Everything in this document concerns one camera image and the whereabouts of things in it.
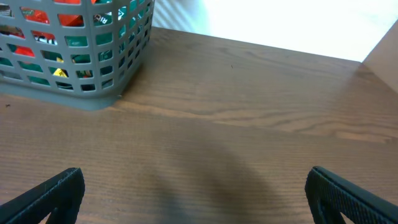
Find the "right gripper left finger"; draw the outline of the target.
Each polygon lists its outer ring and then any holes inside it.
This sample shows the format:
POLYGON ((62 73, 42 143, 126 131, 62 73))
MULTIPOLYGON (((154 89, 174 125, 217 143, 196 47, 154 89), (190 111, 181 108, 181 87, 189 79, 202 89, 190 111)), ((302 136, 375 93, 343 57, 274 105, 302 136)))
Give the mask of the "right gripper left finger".
POLYGON ((67 168, 1 205, 1 223, 71 223, 77 220, 85 194, 80 168, 67 168))

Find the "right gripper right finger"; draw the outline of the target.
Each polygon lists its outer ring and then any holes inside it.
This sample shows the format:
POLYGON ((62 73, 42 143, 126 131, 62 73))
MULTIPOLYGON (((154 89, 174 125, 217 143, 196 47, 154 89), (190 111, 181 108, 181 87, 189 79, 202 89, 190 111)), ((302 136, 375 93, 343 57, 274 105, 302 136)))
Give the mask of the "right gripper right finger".
POLYGON ((397 223, 397 206, 352 182, 314 166, 305 194, 315 223, 397 223))

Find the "red tan pasta packet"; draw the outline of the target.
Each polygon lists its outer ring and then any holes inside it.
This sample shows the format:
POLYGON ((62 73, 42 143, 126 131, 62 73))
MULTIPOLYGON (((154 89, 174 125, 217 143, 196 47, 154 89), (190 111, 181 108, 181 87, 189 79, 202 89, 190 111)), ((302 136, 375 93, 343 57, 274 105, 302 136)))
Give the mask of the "red tan pasta packet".
POLYGON ((43 26, 83 27, 83 13, 88 6, 94 6, 96 0, 49 0, 22 1, 18 7, 26 22, 43 26))

